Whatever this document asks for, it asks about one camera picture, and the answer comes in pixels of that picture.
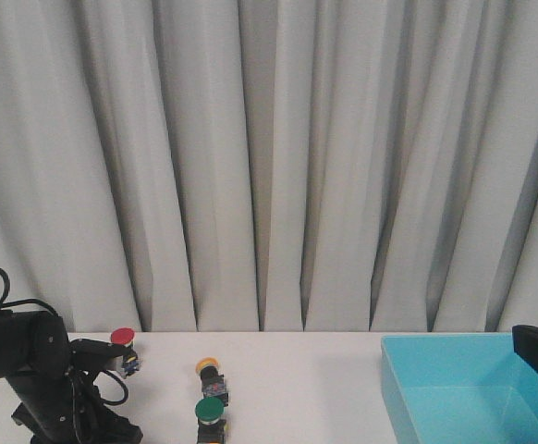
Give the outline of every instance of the white table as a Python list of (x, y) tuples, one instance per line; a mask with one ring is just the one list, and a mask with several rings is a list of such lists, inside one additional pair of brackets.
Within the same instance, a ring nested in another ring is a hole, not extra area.
[[(106, 334), (71, 338), (108, 340)], [(196, 442), (202, 398), (195, 364), (214, 356), (226, 376), (228, 444), (396, 443), (380, 392), (377, 333), (138, 333), (143, 360), (127, 379), (129, 400), (114, 407), (143, 432), (143, 444)], [(106, 376), (108, 399), (121, 390)], [(10, 415), (18, 398), (0, 380), (0, 444), (26, 444), (31, 433)]]

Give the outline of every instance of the red button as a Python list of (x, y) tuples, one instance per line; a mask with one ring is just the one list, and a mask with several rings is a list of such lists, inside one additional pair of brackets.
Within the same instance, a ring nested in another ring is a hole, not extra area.
[(132, 328), (118, 328), (113, 333), (111, 333), (111, 342), (119, 345), (127, 345), (133, 341), (133, 338), (136, 336), (136, 332)]

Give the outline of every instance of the light blue bin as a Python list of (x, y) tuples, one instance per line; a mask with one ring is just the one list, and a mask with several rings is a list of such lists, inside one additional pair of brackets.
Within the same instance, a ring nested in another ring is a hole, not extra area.
[(384, 337), (382, 393), (398, 444), (538, 444), (538, 375), (511, 334)]

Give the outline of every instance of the gray curtain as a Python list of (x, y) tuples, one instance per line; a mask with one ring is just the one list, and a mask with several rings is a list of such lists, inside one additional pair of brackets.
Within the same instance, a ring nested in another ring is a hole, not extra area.
[(538, 326), (538, 2), (0, 0), (0, 266), (77, 331)]

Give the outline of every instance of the robotic arm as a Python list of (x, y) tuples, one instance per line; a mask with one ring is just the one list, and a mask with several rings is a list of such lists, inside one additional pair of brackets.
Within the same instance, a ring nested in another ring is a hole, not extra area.
[[(140, 428), (106, 405), (123, 403), (128, 390), (109, 371), (135, 352), (128, 347), (90, 339), (68, 341), (62, 318), (45, 302), (6, 302), (9, 279), (0, 268), (0, 378), (21, 400), (12, 414), (32, 433), (31, 444), (138, 444)], [(13, 312), (9, 307), (37, 304), (45, 311)], [(124, 390), (121, 401), (104, 400), (94, 385), (105, 373)]]

